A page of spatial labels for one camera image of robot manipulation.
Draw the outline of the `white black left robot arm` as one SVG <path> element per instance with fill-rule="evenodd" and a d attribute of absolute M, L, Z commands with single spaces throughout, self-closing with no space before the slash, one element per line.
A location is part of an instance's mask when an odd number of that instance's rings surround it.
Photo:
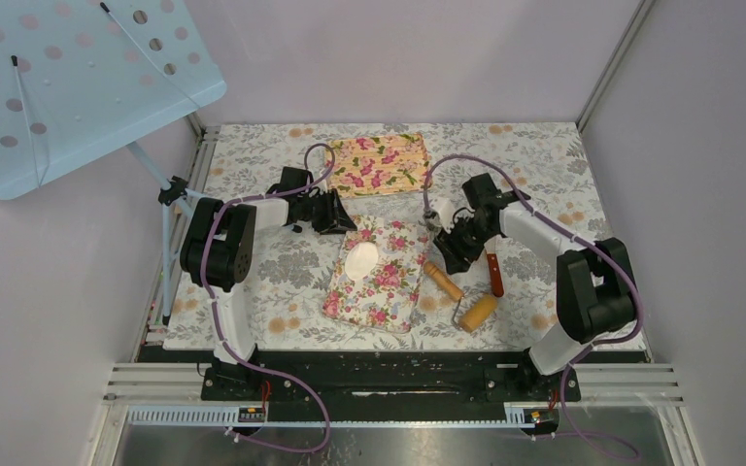
<path fill-rule="evenodd" d="M 226 203 L 200 198 L 182 243 L 181 269 L 211 299 L 217 338 L 214 357 L 232 365 L 225 386 L 241 399 L 259 393 L 262 374 L 252 362 L 257 343 L 248 324 L 249 305 L 244 281 L 254 260 L 259 233 L 309 223 L 321 235 L 357 231 L 337 190 L 318 186 L 305 169 L 285 167 L 280 180 L 249 201 Z"/>

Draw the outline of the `light blue perforated music stand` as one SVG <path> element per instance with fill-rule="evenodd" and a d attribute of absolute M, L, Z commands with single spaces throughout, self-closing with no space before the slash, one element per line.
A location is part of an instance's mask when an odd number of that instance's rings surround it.
<path fill-rule="evenodd" d="M 0 1 L 0 324 L 146 302 L 152 171 L 186 117 L 242 89 L 231 1 Z"/>

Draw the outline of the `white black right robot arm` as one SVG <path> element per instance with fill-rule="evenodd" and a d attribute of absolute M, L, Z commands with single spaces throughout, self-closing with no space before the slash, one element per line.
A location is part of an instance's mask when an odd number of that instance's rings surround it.
<path fill-rule="evenodd" d="M 488 174 L 462 189 L 467 216 L 446 198 L 423 195 L 424 220 L 447 273 L 467 271 L 497 236 L 522 243 L 555 271 L 558 321 L 527 350 L 518 375 L 522 394 L 541 400 L 556 388 L 556 373 L 577 362 L 599 336 L 639 327 L 641 302 L 627 248 L 616 238 L 591 243 L 570 233 L 517 188 L 500 191 Z"/>

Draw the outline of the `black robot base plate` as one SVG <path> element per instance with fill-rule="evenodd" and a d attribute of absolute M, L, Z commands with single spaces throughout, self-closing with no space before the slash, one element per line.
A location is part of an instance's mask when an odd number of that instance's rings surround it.
<path fill-rule="evenodd" d="M 535 377 L 521 351 L 259 350 L 255 370 L 214 361 L 204 401 L 256 402 L 283 420 L 317 413 L 356 420 L 496 418 L 506 403 L 578 402 L 575 375 Z"/>

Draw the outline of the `red handled metal scraper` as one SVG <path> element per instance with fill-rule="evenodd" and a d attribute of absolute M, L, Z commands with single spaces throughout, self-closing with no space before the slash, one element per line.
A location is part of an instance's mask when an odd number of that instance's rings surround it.
<path fill-rule="evenodd" d="M 499 236 L 496 235 L 485 243 L 485 257 L 487 260 L 489 275 L 491 281 L 492 294 L 496 298 L 500 298 L 504 295 L 505 289 L 501 276 L 500 264 L 497 257 L 497 244 Z"/>

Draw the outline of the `yellow floral rectangular tray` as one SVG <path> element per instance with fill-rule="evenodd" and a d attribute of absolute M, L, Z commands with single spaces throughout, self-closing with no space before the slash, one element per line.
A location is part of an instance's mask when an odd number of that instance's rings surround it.
<path fill-rule="evenodd" d="M 345 198 L 420 191 L 429 169 L 421 133 L 357 137 L 329 143 L 336 155 L 326 185 Z"/>

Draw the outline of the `white dough ball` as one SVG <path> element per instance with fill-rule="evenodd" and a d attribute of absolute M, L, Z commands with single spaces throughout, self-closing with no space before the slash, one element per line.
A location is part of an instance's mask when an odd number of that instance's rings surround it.
<path fill-rule="evenodd" d="M 360 281 L 367 277 L 379 261 L 378 248 L 374 243 L 361 242 L 348 252 L 344 272 L 351 281 Z"/>

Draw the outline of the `floral grey table mat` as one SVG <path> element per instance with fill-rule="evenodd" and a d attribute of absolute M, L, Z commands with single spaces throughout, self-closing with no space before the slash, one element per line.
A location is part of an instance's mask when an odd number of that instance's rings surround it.
<path fill-rule="evenodd" d="M 515 185 L 533 205 L 589 240 L 611 236 L 576 126 L 545 123 L 346 123 L 226 125 L 201 173 L 203 192 L 230 200 L 265 191 L 286 166 L 320 170 L 319 143 L 351 137 L 419 133 L 439 163 L 431 192 L 465 205 L 462 184 L 488 173 Z M 323 305 L 342 240 L 310 227 L 265 232 L 245 283 L 249 324 L 263 350 L 522 350 L 557 320 L 555 273 L 523 244 L 497 247 L 505 294 L 474 332 L 453 327 L 455 302 L 424 280 L 404 334 L 359 328 L 326 316 Z"/>

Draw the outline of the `wooden dough roller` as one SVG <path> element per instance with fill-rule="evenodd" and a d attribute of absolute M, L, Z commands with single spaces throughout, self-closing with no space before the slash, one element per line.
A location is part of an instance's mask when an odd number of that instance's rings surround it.
<path fill-rule="evenodd" d="M 491 293 L 486 293 L 478 298 L 468 301 L 468 307 L 463 311 L 461 305 L 466 295 L 464 291 L 454 283 L 453 279 L 432 261 L 427 261 L 423 266 L 424 274 L 456 304 L 452 316 L 452 324 L 456 329 L 467 333 L 478 330 L 485 321 L 494 313 L 498 307 L 498 298 Z"/>

